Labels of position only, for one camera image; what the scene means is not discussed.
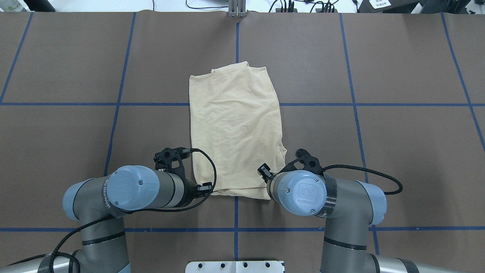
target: folded cloth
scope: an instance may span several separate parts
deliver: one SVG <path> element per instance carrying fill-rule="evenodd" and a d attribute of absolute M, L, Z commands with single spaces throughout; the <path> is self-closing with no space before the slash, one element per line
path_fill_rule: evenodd
<path fill-rule="evenodd" d="M 247 62 L 191 76 L 189 101 L 192 147 L 205 151 L 217 168 L 214 195 L 270 199 L 257 169 L 285 166 L 281 114 L 266 68 Z M 197 183 L 213 180 L 207 159 L 193 154 Z"/>

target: light blue joint cap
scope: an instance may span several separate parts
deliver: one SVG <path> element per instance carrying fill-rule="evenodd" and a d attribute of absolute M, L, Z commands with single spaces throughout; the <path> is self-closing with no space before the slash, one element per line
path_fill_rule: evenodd
<path fill-rule="evenodd" d="M 384 220 L 384 214 L 386 214 L 388 210 L 388 202 L 384 192 L 376 185 L 362 183 L 358 180 L 356 181 L 364 187 L 371 200 L 372 212 L 374 215 L 371 224 L 380 224 L 382 220 Z"/>
<path fill-rule="evenodd" d="M 129 263 L 125 267 L 123 267 L 123 269 L 120 270 L 118 273 L 131 273 L 131 268 L 129 266 Z"/>
<path fill-rule="evenodd" d="M 62 208 L 64 209 L 67 216 L 74 221 L 79 221 L 79 219 L 74 214 L 74 198 L 76 198 L 76 194 L 78 193 L 82 185 L 92 179 L 94 178 L 90 178 L 72 185 L 65 191 L 64 197 L 62 198 Z"/>
<path fill-rule="evenodd" d="M 150 205 L 158 195 L 160 181 L 145 166 L 123 166 L 108 178 L 106 195 L 116 207 L 137 210 Z"/>
<path fill-rule="evenodd" d="M 289 212 L 310 216 L 318 214 L 325 205 L 327 190 L 321 177 L 309 171 L 297 170 L 281 178 L 278 198 Z"/>

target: white mounting plate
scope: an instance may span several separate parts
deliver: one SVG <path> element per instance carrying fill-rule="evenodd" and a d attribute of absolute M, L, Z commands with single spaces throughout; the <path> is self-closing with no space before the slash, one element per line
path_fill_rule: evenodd
<path fill-rule="evenodd" d="M 284 261 L 189 262 L 185 273 L 285 273 Z"/>

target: white label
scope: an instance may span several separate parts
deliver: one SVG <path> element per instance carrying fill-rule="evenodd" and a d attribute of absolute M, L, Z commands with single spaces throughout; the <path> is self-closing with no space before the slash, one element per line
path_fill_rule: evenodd
<path fill-rule="evenodd" d="M 389 0 L 369 0 L 374 9 L 380 9 L 383 7 L 389 7 L 391 3 Z"/>

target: white bracket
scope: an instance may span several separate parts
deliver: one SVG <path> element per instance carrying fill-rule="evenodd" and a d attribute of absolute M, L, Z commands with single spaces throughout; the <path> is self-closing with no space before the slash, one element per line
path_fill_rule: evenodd
<path fill-rule="evenodd" d="M 246 17 L 246 0 L 229 0 L 229 17 Z"/>
<path fill-rule="evenodd" d="M 283 261 L 190 262 L 185 273 L 285 273 Z"/>

